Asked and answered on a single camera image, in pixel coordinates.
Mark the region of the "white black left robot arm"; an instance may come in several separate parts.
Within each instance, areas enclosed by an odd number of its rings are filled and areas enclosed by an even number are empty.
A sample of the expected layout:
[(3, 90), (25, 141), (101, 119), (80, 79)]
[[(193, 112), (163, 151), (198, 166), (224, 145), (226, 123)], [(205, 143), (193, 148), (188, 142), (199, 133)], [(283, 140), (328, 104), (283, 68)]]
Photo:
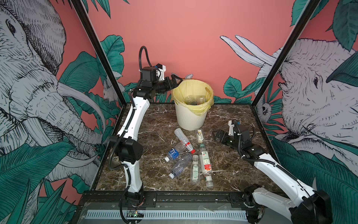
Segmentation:
[(122, 194), (134, 207), (145, 201), (143, 182), (140, 178), (139, 161), (144, 147), (138, 143), (138, 134), (150, 100), (158, 93), (165, 93), (178, 87), (183, 81), (176, 74), (158, 78), (156, 81), (140, 79), (137, 86), (128, 93), (131, 107), (118, 134), (111, 136), (112, 152), (108, 160), (109, 170), (125, 169), (126, 187)]

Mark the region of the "clear bottle blue cap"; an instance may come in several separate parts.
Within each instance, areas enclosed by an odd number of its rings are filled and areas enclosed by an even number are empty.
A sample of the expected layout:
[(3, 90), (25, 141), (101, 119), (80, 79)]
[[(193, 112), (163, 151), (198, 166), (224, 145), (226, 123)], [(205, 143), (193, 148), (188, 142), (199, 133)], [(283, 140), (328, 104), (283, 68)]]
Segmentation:
[(183, 144), (183, 142), (179, 142), (169, 150), (167, 156), (164, 159), (166, 162), (174, 161), (178, 159), (179, 156), (185, 151), (186, 151), (185, 144)]

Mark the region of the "small clear bottle bird label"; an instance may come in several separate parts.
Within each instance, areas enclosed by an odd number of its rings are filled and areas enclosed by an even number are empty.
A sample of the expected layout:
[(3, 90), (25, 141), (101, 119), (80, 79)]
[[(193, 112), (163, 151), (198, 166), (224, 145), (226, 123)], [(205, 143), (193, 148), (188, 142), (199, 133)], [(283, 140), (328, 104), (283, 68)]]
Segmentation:
[(201, 129), (196, 130), (196, 135), (197, 135), (197, 142), (199, 144), (202, 144), (205, 140), (203, 131)]

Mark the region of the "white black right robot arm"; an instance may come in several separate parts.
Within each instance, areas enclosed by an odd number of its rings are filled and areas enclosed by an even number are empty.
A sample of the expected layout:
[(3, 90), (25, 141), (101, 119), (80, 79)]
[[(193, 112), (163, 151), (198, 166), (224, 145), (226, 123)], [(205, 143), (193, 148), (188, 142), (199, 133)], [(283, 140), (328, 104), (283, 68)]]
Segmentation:
[(243, 131), (213, 131), (216, 142), (238, 151), (239, 156), (262, 171), (287, 197), (282, 197), (263, 187), (254, 185), (246, 189), (246, 205), (262, 205), (286, 217), (294, 224), (333, 223), (330, 196), (315, 190), (282, 167), (260, 145), (253, 144)]

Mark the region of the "tall bottle red green label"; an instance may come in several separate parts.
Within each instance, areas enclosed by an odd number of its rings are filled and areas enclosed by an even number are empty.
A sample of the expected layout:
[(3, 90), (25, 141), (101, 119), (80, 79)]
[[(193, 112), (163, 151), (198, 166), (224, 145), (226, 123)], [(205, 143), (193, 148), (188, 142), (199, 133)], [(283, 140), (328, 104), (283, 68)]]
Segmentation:
[(209, 158), (207, 148), (204, 143), (200, 144), (199, 160), (200, 160), (200, 170), (205, 179), (206, 187), (213, 188), (212, 166), (211, 166), (211, 161)]

